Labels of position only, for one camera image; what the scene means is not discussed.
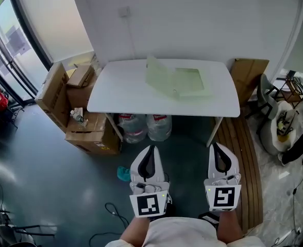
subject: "glass door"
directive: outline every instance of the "glass door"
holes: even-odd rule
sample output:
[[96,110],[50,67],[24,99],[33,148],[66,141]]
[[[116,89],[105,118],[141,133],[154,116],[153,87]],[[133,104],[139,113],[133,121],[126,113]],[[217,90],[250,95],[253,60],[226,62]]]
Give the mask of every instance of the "glass door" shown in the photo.
[[47,69],[29,43],[11,0],[0,0],[0,76],[28,103],[46,75]]

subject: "wooden floor mat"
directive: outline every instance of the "wooden floor mat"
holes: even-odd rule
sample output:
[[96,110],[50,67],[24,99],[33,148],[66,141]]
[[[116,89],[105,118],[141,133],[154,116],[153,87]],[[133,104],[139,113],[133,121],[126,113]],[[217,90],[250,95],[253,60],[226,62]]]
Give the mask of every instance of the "wooden floor mat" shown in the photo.
[[214,139],[239,160],[242,187],[236,212],[242,231],[246,233],[263,222],[263,201],[256,152],[244,116],[224,118]]

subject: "brown cardboard box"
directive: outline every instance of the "brown cardboard box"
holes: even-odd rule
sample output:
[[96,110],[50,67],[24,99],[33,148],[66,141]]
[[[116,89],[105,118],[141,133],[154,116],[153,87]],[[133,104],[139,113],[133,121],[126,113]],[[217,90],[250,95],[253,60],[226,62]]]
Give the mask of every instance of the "brown cardboard box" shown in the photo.
[[67,86],[81,88],[87,86],[93,76],[94,68],[90,65],[78,66],[70,76]]
[[91,81],[86,87],[82,87],[82,88],[67,87],[67,97],[72,109],[79,107],[83,107],[84,110],[87,109],[91,92],[95,85],[96,79],[97,79],[97,75],[95,74],[95,72],[93,72]]
[[119,154],[121,142],[104,113],[84,112],[83,127],[70,118],[65,140],[89,154]]
[[39,107],[65,133],[70,104],[66,95],[68,75],[61,62],[54,63],[35,98]]
[[235,59],[230,70],[240,107],[246,106],[249,98],[259,83],[260,75],[264,73],[269,60]]

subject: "white table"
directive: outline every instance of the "white table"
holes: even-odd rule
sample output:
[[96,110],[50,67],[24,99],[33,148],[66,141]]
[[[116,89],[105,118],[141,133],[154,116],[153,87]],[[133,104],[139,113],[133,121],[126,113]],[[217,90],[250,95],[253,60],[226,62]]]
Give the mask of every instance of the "white table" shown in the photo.
[[240,106],[232,77],[224,63],[202,60],[161,59],[172,68],[196,68],[212,95],[175,100],[153,87],[146,80],[146,60],[109,62],[92,90],[89,112],[140,113],[187,116],[214,116],[216,125],[207,142],[210,145],[223,117],[238,117]]

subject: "marble floor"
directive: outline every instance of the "marble floor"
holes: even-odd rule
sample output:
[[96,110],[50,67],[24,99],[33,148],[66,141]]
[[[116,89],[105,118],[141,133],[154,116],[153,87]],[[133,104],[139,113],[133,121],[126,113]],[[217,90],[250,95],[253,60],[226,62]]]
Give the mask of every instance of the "marble floor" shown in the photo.
[[[299,112],[297,137],[299,137],[303,133],[303,102],[298,105],[297,110]],[[246,107],[245,114],[249,111],[250,107]],[[277,156],[269,155],[256,134],[261,120],[261,115],[253,115],[249,118],[248,125],[261,174],[264,222],[250,230],[249,233],[258,236],[266,246],[272,246],[277,238],[280,239],[279,246],[300,244],[303,241],[303,182],[295,195],[296,229],[300,228],[301,234],[297,236],[292,231],[285,240],[284,236],[294,229],[292,192],[303,178],[302,157],[283,167]]]

